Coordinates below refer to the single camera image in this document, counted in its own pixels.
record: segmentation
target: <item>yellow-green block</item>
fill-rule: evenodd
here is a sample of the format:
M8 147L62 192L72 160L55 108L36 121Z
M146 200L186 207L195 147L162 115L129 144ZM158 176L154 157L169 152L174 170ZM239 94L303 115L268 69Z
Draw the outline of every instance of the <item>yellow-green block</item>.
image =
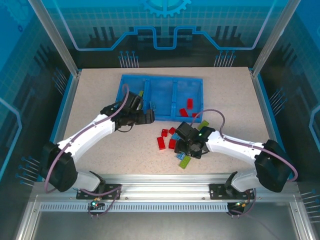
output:
M197 127L197 129L200 131L203 127L207 127L209 123L206 120L203 120L200 125Z
M190 162L190 160L191 160L191 157L185 156L182 159L182 161L180 162L179 167L182 169L185 169L187 167L188 163Z

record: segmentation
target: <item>blue tray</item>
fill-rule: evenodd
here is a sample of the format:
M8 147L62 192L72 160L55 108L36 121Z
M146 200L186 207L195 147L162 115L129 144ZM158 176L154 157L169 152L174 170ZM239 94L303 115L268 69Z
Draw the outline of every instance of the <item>blue tray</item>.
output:
M155 120L187 122L192 121L192 113L204 109L204 88L201 78L168 77L148 75L122 75L116 102L124 97L122 85L128 84L131 92L143 91L143 111L150 109L150 101L155 103ZM187 109L187 99L193 99L193 109ZM182 117L180 109L186 109L189 117ZM202 114L196 119L202 122Z

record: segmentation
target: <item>speckled tabletop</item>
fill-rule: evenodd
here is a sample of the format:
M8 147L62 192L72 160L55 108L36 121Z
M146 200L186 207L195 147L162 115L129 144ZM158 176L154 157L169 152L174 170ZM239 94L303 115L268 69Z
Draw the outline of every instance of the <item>speckled tabletop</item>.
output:
M256 92L247 67L179 67L83 69L74 97L64 137L70 137L90 123L103 107L115 102L122 74L187 76L203 79L204 109L223 112L223 133L236 138L266 142L269 137ZM203 120L218 129L221 117L205 113ZM220 153L191 159L185 170L172 149L159 150L157 137L162 129L178 127L180 122L155 121L134 126L130 132L106 136L76 163L79 171L97 174L207 174L230 173L250 166Z

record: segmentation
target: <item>glass panel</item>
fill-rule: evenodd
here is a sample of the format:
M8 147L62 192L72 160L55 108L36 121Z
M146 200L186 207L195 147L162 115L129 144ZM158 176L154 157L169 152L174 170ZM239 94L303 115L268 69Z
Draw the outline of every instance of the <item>glass panel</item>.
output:
M0 22L0 239L14 239L70 72L28 1L0 0Z
M79 68L252 67L287 0L43 3Z

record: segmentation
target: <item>red lego brick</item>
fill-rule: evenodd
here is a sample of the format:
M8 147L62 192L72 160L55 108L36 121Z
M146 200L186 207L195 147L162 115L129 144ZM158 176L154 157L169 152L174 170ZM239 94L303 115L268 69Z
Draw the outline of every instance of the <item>red lego brick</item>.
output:
M175 149L176 143L177 143L177 140L170 139L170 141L169 141L169 148L170 148L170 149Z
M156 140L158 141L159 150L166 149L165 141L162 136L157 137Z
M168 129L162 129L161 137L168 137Z
M182 117L189 117L186 109L181 108L181 109L179 110L179 112L180 112L180 115L181 115Z
M174 127L170 128L169 133L171 135L175 134L175 132L176 132L176 129Z
M192 98L188 98L186 101L186 109L193 109L194 108L194 100Z

